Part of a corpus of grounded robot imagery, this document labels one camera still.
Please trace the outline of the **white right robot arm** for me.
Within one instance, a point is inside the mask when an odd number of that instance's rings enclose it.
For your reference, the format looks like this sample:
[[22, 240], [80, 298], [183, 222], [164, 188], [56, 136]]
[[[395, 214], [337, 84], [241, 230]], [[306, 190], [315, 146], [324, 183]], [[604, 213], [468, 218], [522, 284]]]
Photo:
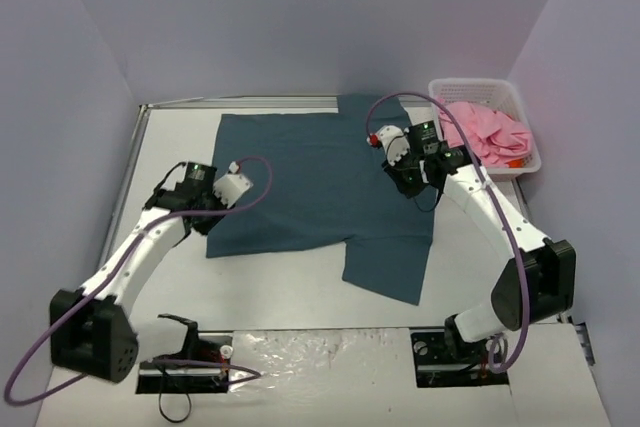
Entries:
[[480, 341], [572, 308], [575, 249], [533, 226], [465, 146], [449, 146], [431, 121], [405, 129], [385, 125], [369, 142], [383, 149], [383, 170], [401, 194], [414, 198], [435, 188], [471, 219], [504, 263], [487, 300], [446, 319], [443, 345], [450, 357], [465, 360]]

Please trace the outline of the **teal blue t-shirt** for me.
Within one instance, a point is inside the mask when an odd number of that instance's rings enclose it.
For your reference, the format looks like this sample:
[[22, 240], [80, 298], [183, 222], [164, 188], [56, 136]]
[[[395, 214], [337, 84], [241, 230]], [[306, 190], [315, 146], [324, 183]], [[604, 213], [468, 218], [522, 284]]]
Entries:
[[367, 128], [403, 128], [409, 116], [392, 99], [343, 95], [337, 112], [222, 116], [213, 162], [246, 159], [252, 209], [224, 219], [208, 235], [206, 255], [302, 251], [346, 246], [344, 281], [416, 305], [432, 244], [435, 201], [425, 189], [406, 199], [383, 172], [384, 153], [366, 142]]

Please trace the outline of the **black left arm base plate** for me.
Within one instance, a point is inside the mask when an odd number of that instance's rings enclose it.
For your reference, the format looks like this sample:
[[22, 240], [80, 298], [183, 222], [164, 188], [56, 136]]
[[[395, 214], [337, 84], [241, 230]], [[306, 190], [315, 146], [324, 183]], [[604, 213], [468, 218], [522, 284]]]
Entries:
[[[206, 363], [229, 363], [233, 355], [231, 332], [199, 334], [195, 347], [186, 355], [170, 354], [169, 358], [186, 358]], [[204, 366], [154, 366], [141, 363], [136, 377], [136, 395], [151, 394], [226, 394], [230, 372]]]

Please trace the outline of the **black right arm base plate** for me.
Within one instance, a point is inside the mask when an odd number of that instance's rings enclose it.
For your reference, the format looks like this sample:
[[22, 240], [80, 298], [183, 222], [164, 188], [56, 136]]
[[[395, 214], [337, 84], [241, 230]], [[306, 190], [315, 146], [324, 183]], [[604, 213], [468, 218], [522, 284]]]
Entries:
[[487, 347], [483, 343], [456, 357], [446, 345], [442, 328], [412, 329], [410, 343], [418, 388], [474, 388], [509, 384], [507, 373], [489, 370]]

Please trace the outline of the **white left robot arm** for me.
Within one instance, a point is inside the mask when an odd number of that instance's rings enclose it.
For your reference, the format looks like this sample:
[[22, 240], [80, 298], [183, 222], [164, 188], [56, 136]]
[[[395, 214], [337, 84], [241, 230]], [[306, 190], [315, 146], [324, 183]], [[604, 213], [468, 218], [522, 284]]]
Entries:
[[174, 188], [154, 187], [131, 233], [92, 277], [51, 300], [54, 366], [119, 383], [140, 363], [171, 358], [189, 365], [200, 356], [196, 322], [160, 314], [134, 323], [130, 315], [164, 257], [190, 234], [207, 235], [253, 183], [237, 163], [223, 176], [193, 162], [184, 168]]

